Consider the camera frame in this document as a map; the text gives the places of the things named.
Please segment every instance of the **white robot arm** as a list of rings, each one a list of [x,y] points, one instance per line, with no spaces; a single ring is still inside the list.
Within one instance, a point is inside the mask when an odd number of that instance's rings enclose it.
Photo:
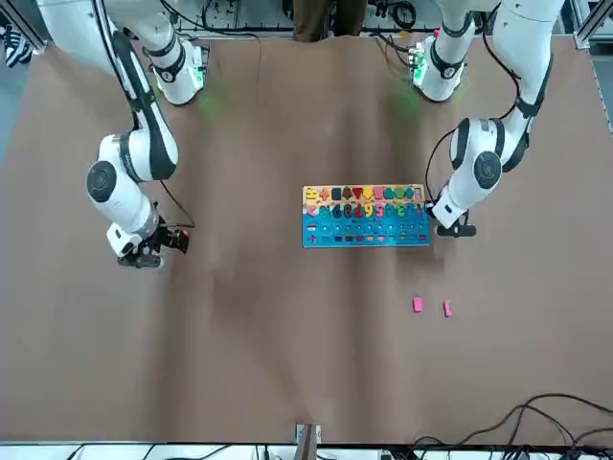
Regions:
[[[426,69],[418,84],[430,100],[448,99],[459,84],[474,34],[470,11],[493,7],[489,0],[439,0],[443,26],[425,43]],[[521,161],[534,117],[544,101],[553,63],[551,35],[564,0],[503,0],[493,30],[494,52],[520,80],[509,118],[463,119],[453,132],[449,158],[454,173],[430,205],[442,236],[463,236],[459,218],[489,196],[502,173]],[[474,231],[465,230],[466,236]]]
[[[89,12],[87,16],[95,20],[96,27],[90,25],[88,31],[93,29],[98,33],[92,36],[87,32],[87,42],[106,59],[90,57],[89,60],[94,59],[92,63],[117,77],[134,126],[123,134],[102,139],[98,159],[87,174],[87,193],[94,206],[112,221],[106,236],[118,262],[134,267],[156,267],[162,262],[161,246],[185,253],[189,238],[184,231],[168,228],[138,184],[168,179],[176,169],[178,149],[129,38],[108,18],[103,0],[92,0],[89,6],[90,9],[84,9],[81,4],[69,13],[77,17]],[[60,47],[64,44],[71,51],[72,42],[62,36],[66,16],[59,17],[62,13],[59,10],[41,10],[47,24],[52,26],[51,31],[59,21],[63,22],[54,38]],[[145,44],[167,99],[174,104],[191,99],[202,87],[202,80],[193,69],[192,45],[181,43],[162,15],[139,19],[131,25]]]

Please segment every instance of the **metal frame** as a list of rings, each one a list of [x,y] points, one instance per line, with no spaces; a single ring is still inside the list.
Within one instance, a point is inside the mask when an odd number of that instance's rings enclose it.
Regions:
[[[598,39],[602,41],[613,40],[613,36],[609,36],[609,34],[599,34],[599,28],[613,12],[613,0],[600,0],[586,16],[584,15],[586,9],[589,10],[589,6],[585,0],[573,0],[573,7],[578,22],[580,22],[579,28],[575,32],[575,41],[578,48],[589,48],[589,40],[590,38],[597,38],[595,35],[603,35],[598,36]]]

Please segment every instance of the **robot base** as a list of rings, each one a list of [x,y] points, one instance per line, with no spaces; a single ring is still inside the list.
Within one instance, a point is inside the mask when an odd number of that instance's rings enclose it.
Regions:
[[[423,43],[423,57],[420,60],[419,71],[413,73],[413,84],[423,96],[434,103],[441,103],[451,97],[460,85],[465,64],[451,79],[441,77],[441,72],[432,63],[430,48],[434,45],[434,36],[428,36]]]
[[[153,71],[158,88],[164,93],[168,102],[174,105],[188,103],[204,87],[206,69],[209,65],[208,50],[194,46],[187,40],[181,45],[185,48],[186,65],[179,71],[174,81],[164,81],[155,70]]]

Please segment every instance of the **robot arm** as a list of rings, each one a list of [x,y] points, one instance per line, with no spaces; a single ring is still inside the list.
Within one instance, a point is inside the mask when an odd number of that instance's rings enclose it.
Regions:
[[[459,236],[459,217],[489,196],[502,173],[521,161],[544,100],[553,63],[551,35],[563,1],[501,3],[494,51],[521,80],[519,94],[508,119],[464,119],[454,131],[449,150],[454,173],[431,208],[444,229],[453,227],[451,233],[442,230],[440,235]]]
[[[168,179],[178,150],[129,39],[107,18],[102,0],[94,14],[111,67],[128,100],[135,127],[102,139],[87,174],[87,193],[113,223],[106,234],[122,265],[158,266],[162,245],[187,251],[188,238],[171,232],[138,184]]]

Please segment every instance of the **black cable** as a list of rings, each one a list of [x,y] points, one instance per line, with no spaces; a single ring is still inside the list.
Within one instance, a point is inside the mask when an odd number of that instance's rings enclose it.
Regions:
[[[85,448],[85,444],[81,444],[78,448],[76,448],[75,450],[73,450],[73,452],[68,455],[68,457],[66,458],[66,460],[73,460],[73,458],[75,458],[75,456]]]
[[[509,110],[507,110],[507,112],[505,112],[505,114],[502,117],[499,117],[499,120],[504,120],[517,107],[517,101],[519,100],[519,81],[518,81],[518,77],[513,73],[513,71],[509,67],[507,67],[502,62],[502,60],[500,60],[498,56],[494,54],[493,51],[491,51],[491,48],[489,48],[488,39],[486,38],[486,30],[488,28],[489,21],[494,16],[494,14],[498,11],[498,9],[500,8],[500,5],[501,5],[500,3],[496,5],[496,8],[494,8],[491,11],[488,18],[486,19],[486,22],[483,25],[483,30],[481,31],[481,37],[483,39],[484,45],[486,45],[486,50],[488,50],[489,55],[498,63],[498,65],[500,65],[503,68],[505,72],[507,72],[507,74],[509,74],[509,77],[511,77],[511,80],[513,81],[513,84],[515,85],[515,100],[513,101],[511,108],[509,108]]]
[[[403,31],[411,31],[413,26],[415,26],[415,23],[417,22],[417,18],[418,18],[417,12],[415,11],[415,7],[413,6],[413,4],[411,2],[402,1],[402,2],[390,3],[388,4],[388,7],[392,7],[392,9],[390,10],[390,16],[392,16],[392,19],[394,20],[394,22],[396,22],[396,24]],[[405,22],[404,20],[400,19],[398,15],[398,10],[400,10],[401,8],[404,8],[409,11],[409,14],[411,15],[410,21]]]
[[[441,139],[439,139],[439,142],[437,142],[437,145],[434,146],[434,148],[432,149],[432,153],[430,153],[430,158],[428,158],[428,165],[425,168],[425,188],[427,189],[428,194],[430,195],[430,199],[434,199],[434,196],[432,195],[432,191],[430,190],[430,184],[428,183],[428,175],[430,174],[430,165],[432,165],[432,158],[434,158],[434,154],[436,153],[437,149],[439,148],[439,145],[447,137],[449,137],[451,134],[453,134],[453,131],[455,131],[455,130],[456,130],[456,128],[454,127],[453,129],[451,129],[450,131],[445,133]]]
[[[600,405],[596,402],[591,402],[589,400],[586,400],[585,398],[581,398],[579,396],[574,396],[574,395],[568,395],[566,393],[543,393],[543,394],[531,397],[530,399],[526,401],[524,405],[529,405],[535,401],[550,399],[550,398],[562,398],[562,399],[577,401],[578,403],[589,405],[591,407],[594,407],[595,409],[598,409],[600,412],[604,412],[605,414],[613,416],[613,410],[609,409],[608,407]],[[513,431],[509,439],[509,444],[512,444],[512,442],[515,440],[515,437],[517,436],[517,431],[519,430],[519,424],[521,424],[521,420],[524,416],[524,411],[525,409],[522,407],[522,410],[519,412],[519,416],[517,418],[517,425],[515,426],[515,430]]]
[[[164,187],[164,190],[166,190],[166,193],[168,194],[170,199],[174,201],[174,204],[176,204],[177,207],[181,211],[183,211],[183,214],[185,214],[185,216],[190,220],[190,223],[175,223],[174,225],[166,225],[166,226],[167,227],[195,228],[195,221],[193,220],[192,215],[190,215],[190,213],[187,212],[187,210],[183,207],[183,205],[179,203],[179,200],[174,197],[174,195],[170,192],[169,188],[166,186],[163,180],[160,180],[160,184],[162,184],[162,187]]]
[[[217,448],[212,452],[207,453],[206,455],[202,456],[202,457],[172,457],[172,458],[167,458],[166,460],[206,460],[207,458],[211,458],[212,456],[220,453],[222,450],[226,450],[227,448],[230,448],[231,446],[222,446],[221,448]]]
[[[398,46],[396,45],[396,42],[394,41],[394,38],[391,35],[388,35],[388,38],[392,42],[392,47],[394,48],[394,51],[396,52],[396,56],[397,56],[398,60],[408,67],[409,66],[409,61],[408,60],[404,60],[402,58],[402,56],[400,55],[400,51],[398,50]]]
[[[385,36],[384,34],[382,34],[381,32],[373,32],[371,34],[371,36],[376,36],[377,38],[382,39],[385,43],[387,43],[389,46],[391,46],[392,48],[394,48],[395,50],[400,51],[401,53],[408,53],[409,52],[409,48],[408,47],[404,47],[404,46],[400,46],[400,45],[396,45],[396,43],[394,42],[393,39],[388,38],[387,36]]]
[[[149,450],[147,451],[147,453],[145,454],[145,456],[143,457],[143,460],[147,460],[147,458],[149,457],[149,454],[151,453],[151,451],[157,446],[157,444],[152,444],[151,447],[149,448]]]

